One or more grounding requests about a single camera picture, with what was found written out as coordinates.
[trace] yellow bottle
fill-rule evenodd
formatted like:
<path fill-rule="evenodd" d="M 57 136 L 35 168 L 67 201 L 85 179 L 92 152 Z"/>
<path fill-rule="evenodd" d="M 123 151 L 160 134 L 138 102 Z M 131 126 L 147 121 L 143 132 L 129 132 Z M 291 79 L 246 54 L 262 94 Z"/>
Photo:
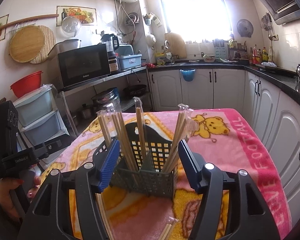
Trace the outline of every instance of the yellow bottle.
<path fill-rule="evenodd" d="M 263 47 L 262 50 L 262 62 L 268 62 L 268 53 L 266 47 Z"/>

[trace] kitchen cabinet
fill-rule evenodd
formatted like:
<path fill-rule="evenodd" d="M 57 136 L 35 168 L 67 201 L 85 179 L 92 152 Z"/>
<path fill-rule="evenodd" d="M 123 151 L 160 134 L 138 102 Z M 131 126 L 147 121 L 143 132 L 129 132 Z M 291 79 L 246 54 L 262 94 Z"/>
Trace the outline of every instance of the kitchen cabinet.
<path fill-rule="evenodd" d="M 257 109 L 257 86 L 259 77 L 251 72 L 246 71 L 245 73 L 245 89 L 244 89 L 244 100 L 243 100 L 243 111 L 242 116 L 248 122 L 253 129 L 253 122 L 256 115 Z"/>
<path fill-rule="evenodd" d="M 280 175 L 294 225 L 300 218 L 300 106 L 283 92 L 266 147 Z"/>
<path fill-rule="evenodd" d="M 300 166 L 300 106 L 283 92 L 266 148 L 285 188 Z"/>
<path fill-rule="evenodd" d="M 193 109 L 213 108 L 212 69 L 196 69 L 194 79 L 187 82 L 181 76 L 182 101 Z"/>
<path fill-rule="evenodd" d="M 242 113 L 245 71 L 213 69 L 213 108 L 233 108 Z"/>
<path fill-rule="evenodd" d="M 156 111 L 179 110 L 182 103 L 179 70 L 151 72 L 150 82 Z"/>
<path fill-rule="evenodd" d="M 254 96 L 257 97 L 257 106 L 252 127 L 260 141 L 266 145 L 274 123 L 280 89 L 263 78 L 259 78 L 256 91 L 257 94 L 255 93 Z"/>

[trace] black countertop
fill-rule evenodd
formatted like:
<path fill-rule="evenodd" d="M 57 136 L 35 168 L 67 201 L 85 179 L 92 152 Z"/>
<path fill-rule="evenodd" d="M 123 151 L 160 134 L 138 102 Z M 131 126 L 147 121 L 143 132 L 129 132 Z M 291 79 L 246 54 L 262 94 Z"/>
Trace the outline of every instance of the black countertop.
<path fill-rule="evenodd" d="M 156 67 L 149 69 L 149 72 L 157 72 L 164 70 L 172 69 L 204 69 L 204 68 L 218 68 L 218 69 L 242 69 L 247 70 L 255 75 L 264 78 L 275 86 L 279 87 L 284 93 L 290 96 L 295 102 L 300 105 L 300 82 L 298 82 L 297 77 L 288 77 L 284 75 L 279 75 L 272 72 L 266 72 L 259 67 L 254 65 L 239 65 L 238 63 L 200 63 L 200 62 L 191 62 L 185 63 L 184 65 L 167 65 L 162 67 Z"/>

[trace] pink blanket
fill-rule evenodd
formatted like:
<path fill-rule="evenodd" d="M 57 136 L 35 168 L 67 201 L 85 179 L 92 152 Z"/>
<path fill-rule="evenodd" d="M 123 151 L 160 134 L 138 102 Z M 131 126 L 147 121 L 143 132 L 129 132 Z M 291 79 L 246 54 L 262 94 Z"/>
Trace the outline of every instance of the pink blanket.
<path fill-rule="evenodd" d="M 178 112 L 145 113 L 146 123 L 168 140 L 173 138 L 177 116 Z M 136 121 L 135 114 L 123 114 L 123 118 L 125 123 Z M 188 142 L 190 149 L 221 170 L 247 170 L 265 198 L 283 239 L 291 230 L 291 218 L 280 177 L 267 150 L 248 123 L 234 109 L 195 110 L 192 118 L 197 129 Z M 53 168 L 70 171 L 91 161 L 94 150 L 103 141 L 100 130 L 96 119 L 42 176 L 45 177 Z M 102 197 L 114 239 L 119 240 L 157 240 L 169 217 L 178 220 L 169 239 L 187 239 L 202 198 L 190 188 L 181 163 L 173 201 L 128 193 L 116 187 L 108 187 Z M 227 205 L 228 192 L 224 191 L 217 238 L 224 234 Z M 72 208 L 74 234 L 81 238 L 75 201 Z"/>

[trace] window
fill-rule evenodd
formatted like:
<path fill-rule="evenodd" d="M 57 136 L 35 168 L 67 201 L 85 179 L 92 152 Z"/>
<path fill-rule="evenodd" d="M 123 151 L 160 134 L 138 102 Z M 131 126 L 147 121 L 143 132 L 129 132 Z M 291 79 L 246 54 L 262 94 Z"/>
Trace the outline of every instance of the window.
<path fill-rule="evenodd" d="M 168 32 L 185 41 L 228 40 L 231 25 L 224 0 L 162 0 Z"/>

